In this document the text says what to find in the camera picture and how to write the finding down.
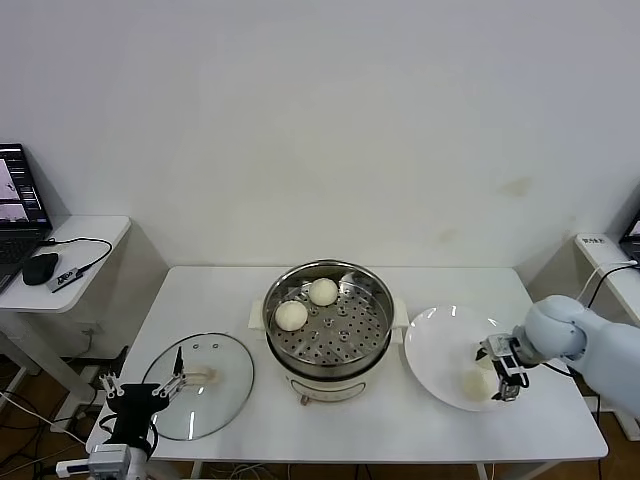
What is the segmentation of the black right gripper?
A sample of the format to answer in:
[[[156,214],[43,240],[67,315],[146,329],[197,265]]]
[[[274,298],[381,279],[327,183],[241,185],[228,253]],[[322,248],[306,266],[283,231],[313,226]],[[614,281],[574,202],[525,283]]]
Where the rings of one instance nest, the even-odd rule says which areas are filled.
[[[516,340],[512,335],[489,335],[479,343],[476,359],[497,359],[492,361],[500,381],[498,391],[492,396],[495,401],[514,401],[520,388],[529,387],[528,375],[515,359]]]

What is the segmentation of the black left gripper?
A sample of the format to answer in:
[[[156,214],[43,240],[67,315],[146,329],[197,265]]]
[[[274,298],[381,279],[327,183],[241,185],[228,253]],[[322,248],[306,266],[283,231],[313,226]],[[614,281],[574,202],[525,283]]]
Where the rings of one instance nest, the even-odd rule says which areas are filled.
[[[124,346],[99,375],[102,389],[107,394],[107,405],[116,415],[108,444],[149,445],[148,431],[152,416],[168,406],[168,398],[178,393],[186,382],[182,348],[176,353],[172,374],[158,383],[124,384],[119,386],[129,347]]]

